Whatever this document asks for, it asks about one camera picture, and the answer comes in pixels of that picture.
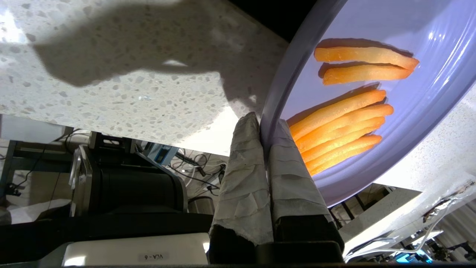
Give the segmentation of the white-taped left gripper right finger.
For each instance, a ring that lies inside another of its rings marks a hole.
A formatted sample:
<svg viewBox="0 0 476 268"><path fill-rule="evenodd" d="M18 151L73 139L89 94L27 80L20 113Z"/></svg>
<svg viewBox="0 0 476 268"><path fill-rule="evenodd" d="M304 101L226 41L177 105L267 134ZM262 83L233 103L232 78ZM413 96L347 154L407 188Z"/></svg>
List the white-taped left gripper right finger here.
<svg viewBox="0 0 476 268"><path fill-rule="evenodd" d="M270 263L342 263L344 242L285 120L269 151L274 242Z"/></svg>

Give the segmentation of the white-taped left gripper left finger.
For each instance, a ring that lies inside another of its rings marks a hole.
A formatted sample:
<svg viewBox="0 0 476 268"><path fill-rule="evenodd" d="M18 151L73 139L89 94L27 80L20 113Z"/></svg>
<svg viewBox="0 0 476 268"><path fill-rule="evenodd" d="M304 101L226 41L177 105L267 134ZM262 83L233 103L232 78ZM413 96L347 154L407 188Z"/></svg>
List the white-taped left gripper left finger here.
<svg viewBox="0 0 476 268"><path fill-rule="evenodd" d="M209 231L211 264L256 263L256 247L274 242L269 190L260 126L250 112L233 132Z"/></svg>

